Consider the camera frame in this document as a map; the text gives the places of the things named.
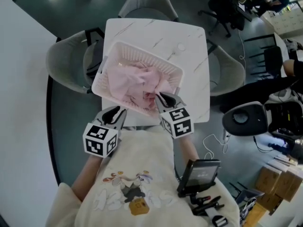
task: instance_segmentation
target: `pink cloth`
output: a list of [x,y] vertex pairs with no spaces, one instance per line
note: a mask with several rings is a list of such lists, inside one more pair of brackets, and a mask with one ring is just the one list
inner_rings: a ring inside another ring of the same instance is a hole
[[107,76],[109,91],[113,97],[133,102],[142,108],[154,109],[156,94],[174,91],[168,82],[169,75],[141,61],[109,67]]

